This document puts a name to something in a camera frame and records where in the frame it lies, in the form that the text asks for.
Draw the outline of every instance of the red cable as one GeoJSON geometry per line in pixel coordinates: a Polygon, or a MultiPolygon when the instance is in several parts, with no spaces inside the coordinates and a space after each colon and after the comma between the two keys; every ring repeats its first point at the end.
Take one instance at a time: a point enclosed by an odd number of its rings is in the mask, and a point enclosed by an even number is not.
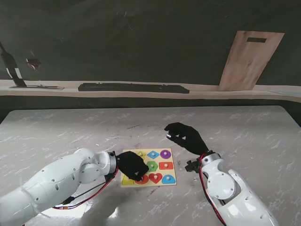
{"type": "Polygon", "coordinates": [[[94,195],[92,195],[91,197],[89,197],[89,198],[87,198],[87,199],[85,199],[85,200],[83,200],[83,201],[81,201],[81,202],[79,202],[79,203],[77,203],[77,204],[75,204],[75,205],[73,205],[73,206],[60,206],[60,207],[53,207],[53,209],[56,209],[56,210],[72,210],[72,209],[74,209],[74,208],[76,208],[76,207],[78,207],[78,206],[80,206],[81,204],[83,204],[83,203],[85,203],[85,202],[87,202],[87,201],[89,201],[90,199],[92,199],[93,197],[95,197],[95,196],[97,196],[114,178],[115,178],[115,176],[117,175],[117,173],[118,173],[118,167],[116,167],[116,172],[114,173],[114,176],[104,185],[104,186],[102,186],[102,188],[101,189],[99,189],[98,190],[98,192],[96,192],[94,195]]]}
{"type": "MultiPolygon", "coordinates": [[[[200,157],[200,159],[199,159],[199,162],[200,162],[200,163],[201,163],[201,161],[202,161],[204,155],[205,155],[205,153],[201,155],[201,157],[200,157]]],[[[201,176],[201,183],[202,183],[202,185],[205,187],[201,166],[199,166],[199,173],[200,173],[200,176],[201,176]]],[[[213,203],[212,203],[212,207],[213,207],[214,211],[217,213],[218,218],[220,219],[220,221],[221,221],[222,223],[225,224],[224,220],[223,220],[222,217],[220,216],[220,213],[217,211],[217,209],[215,208],[215,206],[213,205],[213,203]]]]}

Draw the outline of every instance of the yellow triangle puzzle piece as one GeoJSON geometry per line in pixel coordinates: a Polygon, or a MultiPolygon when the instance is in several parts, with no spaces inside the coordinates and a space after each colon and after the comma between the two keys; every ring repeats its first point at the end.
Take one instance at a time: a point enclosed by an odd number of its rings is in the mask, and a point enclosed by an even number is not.
{"type": "Polygon", "coordinates": [[[121,184],[122,185],[133,185],[134,181],[132,179],[129,179],[127,176],[124,176],[121,184]]]}

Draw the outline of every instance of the purple circle puzzle piece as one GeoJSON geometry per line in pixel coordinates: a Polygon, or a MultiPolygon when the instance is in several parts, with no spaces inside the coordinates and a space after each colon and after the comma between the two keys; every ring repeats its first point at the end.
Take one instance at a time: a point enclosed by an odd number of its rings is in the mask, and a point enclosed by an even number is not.
{"type": "Polygon", "coordinates": [[[169,150],[163,150],[161,153],[160,153],[161,157],[163,159],[169,159],[170,156],[171,156],[171,153],[169,150]]]}

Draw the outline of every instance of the wooden cutting board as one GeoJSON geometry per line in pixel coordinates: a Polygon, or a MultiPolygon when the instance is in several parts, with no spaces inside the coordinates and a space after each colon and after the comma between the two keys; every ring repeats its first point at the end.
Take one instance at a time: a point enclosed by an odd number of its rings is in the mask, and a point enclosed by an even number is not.
{"type": "Polygon", "coordinates": [[[218,91],[252,90],[283,35],[238,31],[218,91]]]}

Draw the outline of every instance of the cutting board handle hole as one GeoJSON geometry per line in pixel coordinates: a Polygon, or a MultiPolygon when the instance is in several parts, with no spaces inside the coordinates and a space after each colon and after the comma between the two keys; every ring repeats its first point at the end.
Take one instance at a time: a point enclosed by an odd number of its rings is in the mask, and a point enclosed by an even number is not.
{"type": "Polygon", "coordinates": [[[252,38],[252,37],[249,37],[247,39],[247,42],[260,42],[260,43],[265,43],[267,39],[264,39],[264,38],[252,38]]]}

